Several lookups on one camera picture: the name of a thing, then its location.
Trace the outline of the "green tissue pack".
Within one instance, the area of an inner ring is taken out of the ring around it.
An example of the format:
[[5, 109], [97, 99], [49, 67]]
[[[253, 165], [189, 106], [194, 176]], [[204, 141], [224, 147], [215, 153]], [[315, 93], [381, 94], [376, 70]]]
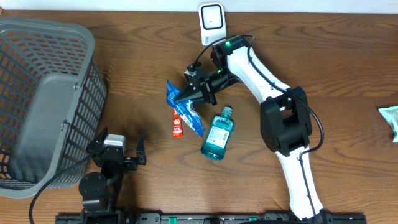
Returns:
[[392, 142], [397, 143], [398, 139], [398, 122], [397, 122], [397, 111], [398, 106], [391, 106], [388, 108], [379, 108], [378, 111], [380, 112], [381, 116], [387, 121], [387, 123], [392, 128], [394, 133], [394, 137]]

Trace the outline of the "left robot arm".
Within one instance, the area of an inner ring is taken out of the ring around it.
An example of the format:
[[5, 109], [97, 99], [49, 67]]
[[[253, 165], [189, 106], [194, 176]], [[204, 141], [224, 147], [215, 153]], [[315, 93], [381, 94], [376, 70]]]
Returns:
[[134, 223], [134, 215], [117, 207], [124, 176], [146, 165], [144, 134], [140, 133], [136, 156], [125, 156], [126, 138], [123, 135], [108, 134], [104, 128], [86, 148], [89, 158], [101, 170], [86, 174], [78, 190], [83, 198], [82, 223]]

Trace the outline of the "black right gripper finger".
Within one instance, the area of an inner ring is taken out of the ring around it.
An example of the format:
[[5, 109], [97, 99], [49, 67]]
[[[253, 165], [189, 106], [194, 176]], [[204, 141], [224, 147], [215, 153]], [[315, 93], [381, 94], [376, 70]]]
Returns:
[[183, 102], [183, 101], [191, 101], [194, 104], [205, 103], [205, 99], [202, 95], [178, 95], [174, 98], [174, 101]]
[[197, 84], [190, 82], [178, 95], [177, 100], [197, 100], [201, 97], [201, 90]]

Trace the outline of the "blue mouthwash bottle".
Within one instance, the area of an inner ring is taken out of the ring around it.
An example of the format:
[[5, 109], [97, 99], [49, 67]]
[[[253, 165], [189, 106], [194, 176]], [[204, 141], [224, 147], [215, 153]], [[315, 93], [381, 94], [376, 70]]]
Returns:
[[225, 106], [222, 113], [214, 117], [206, 140], [201, 147], [201, 153], [205, 157], [217, 161], [224, 158], [229, 137], [234, 129], [232, 114], [232, 107]]

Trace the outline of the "red Nescafe coffee stick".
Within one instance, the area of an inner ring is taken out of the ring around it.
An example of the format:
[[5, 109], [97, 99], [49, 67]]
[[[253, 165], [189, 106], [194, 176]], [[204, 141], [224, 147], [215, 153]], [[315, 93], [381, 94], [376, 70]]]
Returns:
[[182, 119], [177, 113], [176, 109], [173, 109], [173, 138], [183, 137]]

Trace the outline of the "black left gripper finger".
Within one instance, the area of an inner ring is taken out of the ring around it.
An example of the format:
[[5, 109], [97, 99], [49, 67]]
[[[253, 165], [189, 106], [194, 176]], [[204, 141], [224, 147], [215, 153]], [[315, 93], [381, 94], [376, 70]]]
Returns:
[[144, 148], [144, 133], [140, 133], [139, 135], [139, 140], [137, 142], [137, 147], [136, 147], [136, 155], [137, 158], [145, 158], [146, 156]]
[[97, 135], [91, 142], [92, 146], [99, 146], [100, 144], [104, 143], [104, 140], [106, 139], [108, 135], [108, 128], [105, 127], [100, 133], [99, 135]]

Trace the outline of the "blue Oreo cookie pack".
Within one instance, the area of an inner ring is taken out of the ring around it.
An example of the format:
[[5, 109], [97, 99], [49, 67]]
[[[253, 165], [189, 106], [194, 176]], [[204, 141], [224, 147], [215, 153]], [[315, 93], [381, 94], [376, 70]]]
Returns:
[[188, 125], [188, 127], [194, 131], [201, 138], [205, 132], [201, 118], [195, 111], [193, 103], [191, 101], [177, 102], [174, 98], [180, 93], [180, 90], [174, 86], [169, 80], [166, 84], [166, 102], [167, 104], [177, 110], [177, 113], [181, 119]]

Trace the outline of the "grey plastic shopping basket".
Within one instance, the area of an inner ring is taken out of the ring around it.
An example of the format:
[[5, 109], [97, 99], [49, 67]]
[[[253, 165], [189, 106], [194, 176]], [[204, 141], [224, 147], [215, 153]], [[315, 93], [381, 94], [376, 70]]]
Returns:
[[83, 177], [106, 85], [80, 25], [1, 18], [1, 195], [23, 199]]

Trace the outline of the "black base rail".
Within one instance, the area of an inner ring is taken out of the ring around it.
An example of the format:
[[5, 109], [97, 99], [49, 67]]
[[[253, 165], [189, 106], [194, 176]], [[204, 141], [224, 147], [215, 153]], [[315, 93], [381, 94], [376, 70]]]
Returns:
[[263, 215], [161, 215], [141, 213], [122, 218], [89, 217], [88, 215], [57, 215], [55, 224], [71, 223], [128, 223], [128, 224], [236, 224], [236, 223], [320, 223], [320, 224], [366, 224], [365, 215], [332, 214], [325, 211], [316, 217], [299, 220], [293, 214], [268, 212]]

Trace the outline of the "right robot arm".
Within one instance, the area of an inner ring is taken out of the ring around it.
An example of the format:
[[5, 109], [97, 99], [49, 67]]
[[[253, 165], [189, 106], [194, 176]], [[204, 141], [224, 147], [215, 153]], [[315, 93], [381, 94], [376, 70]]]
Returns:
[[241, 82], [260, 104], [260, 130], [268, 149], [276, 154], [284, 171], [290, 195], [290, 210], [300, 221], [316, 222], [323, 210], [310, 168], [309, 137], [311, 121], [320, 133], [323, 126], [309, 107], [301, 87], [291, 88], [276, 78], [257, 58], [252, 48], [253, 35], [222, 37], [209, 46], [211, 61], [217, 67], [207, 75], [199, 60], [187, 65], [186, 87], [174, 102], [216, 104], [217, 92]]

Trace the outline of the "white barcode scanner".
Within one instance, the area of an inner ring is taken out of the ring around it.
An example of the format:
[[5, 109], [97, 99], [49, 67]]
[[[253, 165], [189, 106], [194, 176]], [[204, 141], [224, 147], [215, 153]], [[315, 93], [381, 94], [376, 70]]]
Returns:
[[198, 9], [201, 30], [201, 43], [204, 46], [226, 37], [224, 7], [218, 2], [205, 3]]

